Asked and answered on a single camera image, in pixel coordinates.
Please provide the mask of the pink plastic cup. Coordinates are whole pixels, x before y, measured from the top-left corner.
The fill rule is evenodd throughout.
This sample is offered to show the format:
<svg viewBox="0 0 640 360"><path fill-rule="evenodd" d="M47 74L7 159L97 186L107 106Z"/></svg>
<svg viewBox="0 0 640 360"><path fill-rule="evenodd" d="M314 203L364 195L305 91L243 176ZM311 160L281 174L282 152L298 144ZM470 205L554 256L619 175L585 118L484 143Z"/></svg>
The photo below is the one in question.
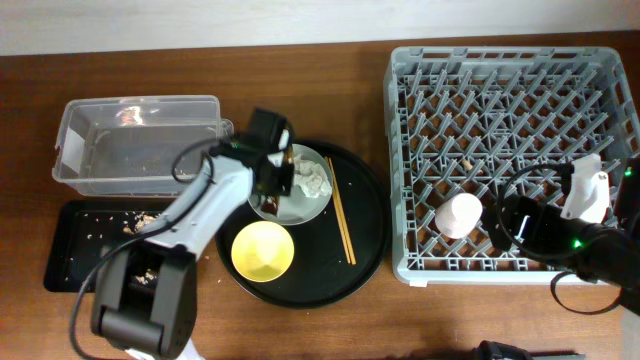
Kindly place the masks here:
<svg viewBox="0 0 640 360"><path fill-rule="evenodd" d="M476 196L459 193L436 209L435 224L444 236L463 238L473 231L482 212L482 204Z"/></svg>

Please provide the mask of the yellow bowl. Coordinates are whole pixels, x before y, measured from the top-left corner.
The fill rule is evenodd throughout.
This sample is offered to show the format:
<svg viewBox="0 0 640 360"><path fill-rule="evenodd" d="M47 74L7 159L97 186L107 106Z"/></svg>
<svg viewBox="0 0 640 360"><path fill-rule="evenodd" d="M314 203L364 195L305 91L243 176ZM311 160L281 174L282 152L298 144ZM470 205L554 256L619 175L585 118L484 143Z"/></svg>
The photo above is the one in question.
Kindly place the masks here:
<svg viewBox="0 0 640 360"><path fill-rule="evenodd" d="M282 276L293 263L290 233L269 221L253 222L240 230L231 247L234 269L246 280L265 283Z"/></svg>

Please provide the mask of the food scraps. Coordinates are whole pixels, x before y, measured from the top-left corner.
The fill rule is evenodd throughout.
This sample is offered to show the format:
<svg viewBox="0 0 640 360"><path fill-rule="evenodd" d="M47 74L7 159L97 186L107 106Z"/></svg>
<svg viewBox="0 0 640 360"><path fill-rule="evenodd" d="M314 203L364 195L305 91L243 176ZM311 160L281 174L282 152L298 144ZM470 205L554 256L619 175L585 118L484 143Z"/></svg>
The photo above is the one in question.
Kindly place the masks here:
<svg viewBox="0 0 640 360"><path fill-rule="evenodd" d="M104 248L128 241L158 215L157 211L81 211L71 227L63 284L76 291L101 259Z"/></svg>

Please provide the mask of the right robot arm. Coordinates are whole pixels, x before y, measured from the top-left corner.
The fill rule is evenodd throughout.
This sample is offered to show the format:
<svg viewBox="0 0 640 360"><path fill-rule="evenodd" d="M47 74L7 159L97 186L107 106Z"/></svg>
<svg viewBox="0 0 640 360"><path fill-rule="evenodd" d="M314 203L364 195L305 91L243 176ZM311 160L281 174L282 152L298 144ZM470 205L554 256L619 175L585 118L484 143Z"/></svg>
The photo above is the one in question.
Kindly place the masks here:
<svg viewBox="0 0 640 360"><path fill-rule="evenodd" d="M565 202L561 209L507 190L524 175L551 170L561 177ZM569 275L619 288L613 302L592 315L619 306L639 313L639 159L630 158L622 171L618 195L609 200L608 174L592 154L578 160L525 167L498 187L495 201L483 210L492 246L516 248L525 258L560 270L550 281L553 299L559 281Z"/></svg>

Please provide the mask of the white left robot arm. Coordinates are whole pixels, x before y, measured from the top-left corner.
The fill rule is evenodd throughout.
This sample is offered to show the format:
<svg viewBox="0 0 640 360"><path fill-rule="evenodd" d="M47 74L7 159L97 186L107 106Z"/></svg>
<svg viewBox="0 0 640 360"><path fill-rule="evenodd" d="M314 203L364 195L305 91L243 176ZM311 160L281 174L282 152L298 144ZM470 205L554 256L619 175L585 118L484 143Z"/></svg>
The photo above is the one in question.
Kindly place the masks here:
<svg viewBox="0 0 640 360"><path fill-rule="evenodd" d="M88 289L94 289L94 335L136 359L196 359L197 262L233 212L254 194L290 193L295 132L287 118L257 108L248 128L185 148L200 152L199 171L178 177L185 190L129 240L104 248L83 281L69 320L75 353L88 358L76 323Z"/></svg>

